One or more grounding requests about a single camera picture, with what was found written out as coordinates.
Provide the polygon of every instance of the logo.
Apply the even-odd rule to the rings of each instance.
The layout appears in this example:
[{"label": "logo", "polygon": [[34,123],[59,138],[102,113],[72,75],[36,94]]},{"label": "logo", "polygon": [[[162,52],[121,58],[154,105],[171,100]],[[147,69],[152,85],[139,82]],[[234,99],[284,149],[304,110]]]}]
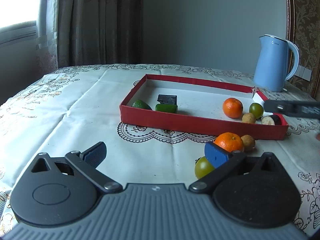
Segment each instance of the logo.
[{"label": "logo", "polygon": [[161,188],[159,186],[154,186],[151,188],[153,191],[159,191]]}]

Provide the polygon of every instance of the red box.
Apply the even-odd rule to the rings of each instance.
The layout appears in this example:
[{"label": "red box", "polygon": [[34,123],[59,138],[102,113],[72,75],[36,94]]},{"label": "red box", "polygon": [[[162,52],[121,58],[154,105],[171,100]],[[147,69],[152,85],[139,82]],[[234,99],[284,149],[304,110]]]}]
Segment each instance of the red box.
[{"label": "red box", "polygon": [[[127,124],[153,127],[205,135],[220,135],[232,132],[246,134],[255,139],[282,140],[288,124],[277,114],[281,125],[242,123],[241,119],[228,118],[222,111],[225,99],[238,98],[249,112],[252,102],[263,105],[267,97],[258,90],[252,98],[253,87],[196,78],[146,74],[120,104],[121,121]],[[131,107],[137,99],[151,108],[158,104],[158,94],[177,95],[178,113],[164,113]]]}]

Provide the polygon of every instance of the tangerine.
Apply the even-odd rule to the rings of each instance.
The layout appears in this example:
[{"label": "tangerine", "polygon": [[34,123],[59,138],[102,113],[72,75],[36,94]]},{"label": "tangerine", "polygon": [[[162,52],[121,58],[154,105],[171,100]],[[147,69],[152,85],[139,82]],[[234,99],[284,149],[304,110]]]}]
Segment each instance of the tangerine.
[{"label": "tangerine", "polygon": [[225,132],[219,135],[214,143],[227,152],[244,151],[244,143],[239,135],[231,132]]},{"label": "tangerine", "polygon": [[227,117],[239,118],[242,115],[243,105],[236,98],[228,98],[223,102],[222,109]]}]

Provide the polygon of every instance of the window frame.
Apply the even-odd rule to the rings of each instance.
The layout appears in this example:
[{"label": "window frame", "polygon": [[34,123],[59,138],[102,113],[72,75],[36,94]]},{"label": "window frame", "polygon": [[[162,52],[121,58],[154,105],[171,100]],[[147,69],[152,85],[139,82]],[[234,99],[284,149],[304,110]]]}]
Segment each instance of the window frame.
[{"label": "window frame", "polygon": [[0,28],[0,48],[13,43],[34,39],[36,21],[17,23]]}]

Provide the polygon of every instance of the blue foam pad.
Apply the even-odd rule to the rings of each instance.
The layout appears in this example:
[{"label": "blue foam pad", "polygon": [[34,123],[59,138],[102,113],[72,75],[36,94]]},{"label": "blue foam pad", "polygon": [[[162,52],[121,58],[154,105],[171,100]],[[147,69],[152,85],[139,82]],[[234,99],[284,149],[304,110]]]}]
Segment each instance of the blue foam pad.
[{"label": "blue foam pad", "polygon": [[97,168],[107,156],[107,147],[104,142],[99,142],[82,153],[82,159]]},{"label": "blue foam pad", "polygon": [[223,163],[229,160],[229,152],[222,149],[213,142],[207,142],[204,146],[204,156],[209,163],[215,168],[218,168]]}]

